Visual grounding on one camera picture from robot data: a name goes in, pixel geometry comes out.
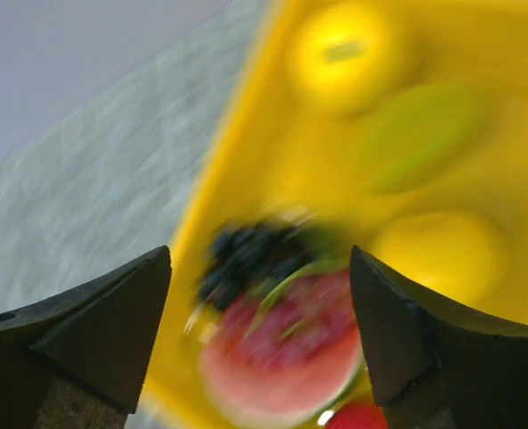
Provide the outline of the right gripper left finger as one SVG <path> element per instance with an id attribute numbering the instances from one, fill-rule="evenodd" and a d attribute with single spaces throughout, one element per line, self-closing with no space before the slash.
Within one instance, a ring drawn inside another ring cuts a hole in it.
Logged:
<path id="1" fill-rule="evenodd" d="M 136 411 L 171 279 L 166 246 L 0 314 L 0 428 L 122 428 Z"/>

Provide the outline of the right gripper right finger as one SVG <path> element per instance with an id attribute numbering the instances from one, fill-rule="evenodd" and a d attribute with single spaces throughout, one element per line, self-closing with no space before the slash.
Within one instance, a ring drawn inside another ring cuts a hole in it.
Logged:
<path id="1" fill-rule="evenodd" d="M 528 325 L 460 304 L 359 247 L 350 288 L 391 428 L 528 428 Z"/>

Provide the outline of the yellow pear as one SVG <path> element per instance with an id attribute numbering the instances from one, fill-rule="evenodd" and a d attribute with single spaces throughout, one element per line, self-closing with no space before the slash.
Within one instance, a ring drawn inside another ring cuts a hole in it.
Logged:
<path id="1" fill-rule="evenodd" d="M 369 252 L 408 279 L 473 307 L 504 276 L 507 250 L 500 232 L 476 214 L 437 211 L 399 218 Z"/>

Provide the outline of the yellow apple with stem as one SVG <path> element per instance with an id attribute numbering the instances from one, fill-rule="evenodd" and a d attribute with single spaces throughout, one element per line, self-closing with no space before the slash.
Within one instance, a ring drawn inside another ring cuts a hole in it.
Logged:
<path id="1" fill-rule="evenodd" d="M 370 108 L 415 67 L 408 27 L 379 6 L 340 1 L 313 13 L 289 39 L 286 66 L 306 104 L 333 115 Z"/>

